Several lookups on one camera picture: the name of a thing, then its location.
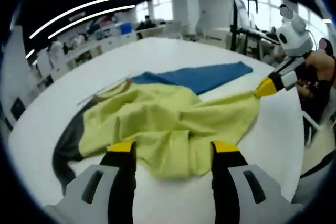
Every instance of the yellow cloth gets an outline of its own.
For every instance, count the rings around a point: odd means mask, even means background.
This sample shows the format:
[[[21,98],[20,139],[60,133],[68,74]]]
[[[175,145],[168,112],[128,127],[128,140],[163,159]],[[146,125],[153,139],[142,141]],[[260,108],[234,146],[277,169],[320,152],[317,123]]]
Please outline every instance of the yellow cloth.
[[[210,141],[236,145],[260,105],[254,91],[202,102],[185,87],[126,82],[98,99],[101,102],[84,113],[81,155],[135,140],[137,159],[161,178],[209,171]]]

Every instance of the ceiling light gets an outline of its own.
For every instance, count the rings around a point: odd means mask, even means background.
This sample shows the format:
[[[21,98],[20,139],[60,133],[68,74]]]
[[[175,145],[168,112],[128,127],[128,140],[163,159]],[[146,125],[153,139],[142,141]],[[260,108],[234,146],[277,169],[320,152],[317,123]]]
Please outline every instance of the ceiling light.
[[[85,7],[88,7],[90,5],[94,5],[94,4],[97,4],[97,3],[101,3],[101,2],[105,2],[105,1],[109,1],[109,0],[95,0],[95,1],[92,1],[92,2],[88,2],[86,4],[83,4],[83,5],[80,5],[80,6],[77,6],[71,10],[68,10],[66,11],[65,13],[62,13],[60,15],[58,15],[57,17],[53,18],[52,20],[48,21],[47,23],[45,23],[44,25],[42,25],[40,28],[38,28],[35,32],[33,32],[31,35],[30,35],[30,39],[34,38],[39,32],[41,32],[43,29],[45,29],[47,26],[51,25],[53,22],[59,20],[60,18],[63,18],[64,16],[70,14],[70,13],[73,13],[77,10],[80,10],[80,9],[83,9]]]
[[[325,22],[326,24],[331,24],[332,23],[331,19],[323,19],[323,22]]]
[[[118,7],[118,8],[114,8],[114,9],[104,10],[104,11],[102,11],[102,12],[99,12],[99,13],[95,13],[95,14],[89,15],[89,16],[87,16],[87,17],[85,17],[85,18],[81,18],[81,19],[79,19],[79,20],[77,20],[77,21],[75,21],[75,22],[73,22],[73,23],[71,23],[71,24],[69,24],[69,25],[67,25],[67,26],[65,26],[65,27],[63,27],[63,28],[61,28],[61,29],[59,29],[58,31],[56,31],[56,32],[54,32],[53,34],[49,35],[49,36],[48,36],[48,39],[53,38],[53,36],[55,36],[55,35],[61,33],[62,31],[68,29],[69,27],[74,26],[74,25],[76,25],[76,24],[78,24],[78,23],[81,23],[81,22],[83,22],[83,21],[85,21],[85,20],[88,20],[88,19],[91,19],[91,18],[100,16],[100,15],[103,15],[103,14],[106,14],[106,13],[111,13],[111,12],[115,12],[115,11],[118,11],[118,10],[125,10],[125,9],[131,9],[131,8],[135,8],[135,5],[128,5],[128,6]]]
[[[30,51],[30,52],[26,55],[26,59],[28,59],[34,52],[35,52],[34,49],[33,49],[32,51]]]

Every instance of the blue container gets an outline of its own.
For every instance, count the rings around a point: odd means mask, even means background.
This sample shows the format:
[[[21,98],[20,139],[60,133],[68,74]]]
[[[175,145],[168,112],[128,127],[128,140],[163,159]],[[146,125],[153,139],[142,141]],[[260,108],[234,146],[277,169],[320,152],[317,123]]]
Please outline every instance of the blue container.
[[[132,25],[131,23],[124,23],[122,25],[120,25],[120,31],[121,34],[129,34],[132,32]]]

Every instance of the computer monitor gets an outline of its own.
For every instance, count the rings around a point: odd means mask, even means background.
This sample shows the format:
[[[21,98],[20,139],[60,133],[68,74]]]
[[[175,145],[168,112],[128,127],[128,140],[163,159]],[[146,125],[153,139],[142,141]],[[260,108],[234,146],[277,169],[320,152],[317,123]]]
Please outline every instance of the computer monitor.
[[[246,11],[245,4],[244,4],[243,0],[234,0],[234,1],[235,1],[236,6],[237,6],[241,28],[250,29],[251,28],[251,22],[250,22],[250,19],[248,17],[248,13]]]

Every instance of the robotic arm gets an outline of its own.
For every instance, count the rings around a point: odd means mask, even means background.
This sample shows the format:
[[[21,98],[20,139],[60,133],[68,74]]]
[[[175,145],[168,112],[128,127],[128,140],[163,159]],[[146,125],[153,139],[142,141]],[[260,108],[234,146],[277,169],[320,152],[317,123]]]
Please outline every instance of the robotic arm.
[[[257,97],[273,95],[283,88],[290,90],[300,77],[307,72],[315,72],[306,66],[313,42],[305,21],[299,15],[293,12],[293,18],[279,27],[276,34],[287,57],[260,83],[255,93]]]

